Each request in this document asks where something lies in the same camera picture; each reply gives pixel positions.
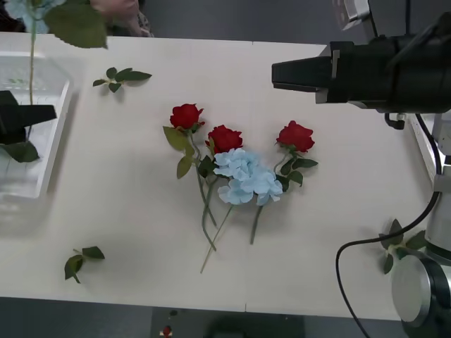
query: transparent tray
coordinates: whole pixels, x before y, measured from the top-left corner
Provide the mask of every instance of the transparent tray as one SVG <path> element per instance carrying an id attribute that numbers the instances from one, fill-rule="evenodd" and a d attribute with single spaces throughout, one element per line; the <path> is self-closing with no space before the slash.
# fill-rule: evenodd
<path id="1" fill-rule="evenodd" d="M 30 104 L 30 55 L 0 51 L 0 90 L 9 90 L 19 104 Z M 70 76 L 50 58 L 35 56 L 33 104 L 51 104 L 57 119 L 34 125 L 30 141 L 39 154 L 32 163 L 18 163 L 0 149 L 0 199 L 37 199 L 47 192 L 71 96 Z"/>

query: red rose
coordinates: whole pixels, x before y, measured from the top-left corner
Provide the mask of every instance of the red rose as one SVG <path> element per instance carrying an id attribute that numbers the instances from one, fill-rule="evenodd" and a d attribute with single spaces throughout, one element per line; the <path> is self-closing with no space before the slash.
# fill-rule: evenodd
<path id="1" fill-rule="evenodd" d="M 199 123 L 199 115 L 204 109 L 197 109 L 195 104 L 184 104 L 181 107 L 174 107 L 172 110 L 171 124 L 183 129 L 191 129 L 193 125 Z"/>
<path id="2" fill-rule="evenodd" d="M 296 146 L 296 151 L 307 152 L 313 147 L 315 142 L 311 139 L 313 130 L 298 125 L 291 121 L 287 127 L 284 127 L 277 138 L 277 142 L 286 146 Z"/>
<path id="3" fill-rule="evenodd" d="M 242 147 L 242 138 L 240 137 L 241 132 L 237 132 L 225 127 L 225 125 L 220 125 L 215 127 L 212 132 L 209 132 L 209 139 L 213 139 L 214 142 L 214 152 L 225 153 L 231 149 Z"/>

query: gray floor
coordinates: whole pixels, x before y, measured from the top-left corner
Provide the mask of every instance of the gray floor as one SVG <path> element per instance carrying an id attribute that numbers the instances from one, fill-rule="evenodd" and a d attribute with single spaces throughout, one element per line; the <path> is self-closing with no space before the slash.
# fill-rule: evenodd
<path id="1" fill-rule="evenodd" d="M 159 338 L 170 325 L 174 338 L 209 337 L 212 327 L 234 320 L 252 338 L 360 338 L 348 318 L 258 315 L 66 301 L 0 299 L 2 338 Z M 362 321 L 372 338 L 405 338 L 397 322 Z"/>

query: white table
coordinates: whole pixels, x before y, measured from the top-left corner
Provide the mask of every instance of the white table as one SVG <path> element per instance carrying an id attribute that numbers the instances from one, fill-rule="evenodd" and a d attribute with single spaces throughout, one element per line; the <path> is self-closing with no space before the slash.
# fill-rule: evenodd
<path id="1" fill-rule="evenodd" d="M 0 34 L 0 49 L 26 51 L 29 38 Z M 36 48 L 72 65 L 80 93 L 47 205 L 39 217 L 20 209 L 0 226 L 0 296 L 348 317 L 334 271 L 339 246 L 377 236 L 394 217 L 406 225 L 428 201 L 431 184 L 408 130 L 387 127 L 374 111 L 272 88 L 272 63 L 316 56 L 322 46 L 115 37 L 109 50 L 82 50 L 38 36 Z M 116 95 L 92 88 L 112 66 L 153 77 Z M 256 208 L 238 208 L 202 275 L 208 245 L 197 182 L 194 172 L 176 180 L 180 154 L 161 129 L 184 103 L 205 109 L 204 132 L 242 130 L 268 164 L 282 156 L 278 132 L 296 120 L 314 130 L 309 157 L 320 163 L 303 188 L 265 207 L 254 246 Z M 226 206 L 213 210 L 220 220 Z M 72 248 L 92 245 L 106 260 L 84 266 L 81 285 L 64 281 Z M 397 319 L 381 253 L 374 244 L 342 256 L 361 318 Z"/>

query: light blue hydrangea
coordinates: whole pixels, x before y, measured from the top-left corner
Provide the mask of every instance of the light blue hydrangea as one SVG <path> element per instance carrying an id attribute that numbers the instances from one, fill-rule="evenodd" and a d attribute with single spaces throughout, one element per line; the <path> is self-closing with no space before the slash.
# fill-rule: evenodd
<path id="1" fill-rule="evenodd" d="M 44 16 L 50 9 L 58 5 L 62 5 L 66 0 L 42 0 L 36 7 L 34 15 L 32 9 L 28 8 L 27 0 L 6 0 L 5 9 L 9 16 L 14 19 L 22 19 L 28 32 L 32 30 L 33 16 L 37 19 L 36 33 L 48 33 L 49 28 L 44 22 Z"/>
<path id="2" fill-rule="evenodd" d="M 218 189 L 219 198 L 226 203 L 243 204 L 249 202 L 254 196 L 254 192 L 245 192 L 241 189 L 241 181 L 230 180 L 228 186 Z"/>
<path id="3" fill-rule="evenodd" d="M 278 201 L 283 193 L 282 184 L 276 174 L 260 164 L 257 155 L 242 149 L 232 149 L 228 153 L 215 155 L 219 168 L 217 175 L 233 177 L 228 186 L 218 189 L 219 197 L 226 203 L 243 204 L 257 194 L 257 205 L 263 206 L 271 197 Z"/>
<path id="4" fill-rule="evenodd" d="M 214 156 L 219 168 L 214 170 L 217 175 L 233 177 L 244 181 L 250 178 L 254 168 L 259 165 L 256 154 L 243 149 L 231 149 L 228 153 L 220 153 Z"/>

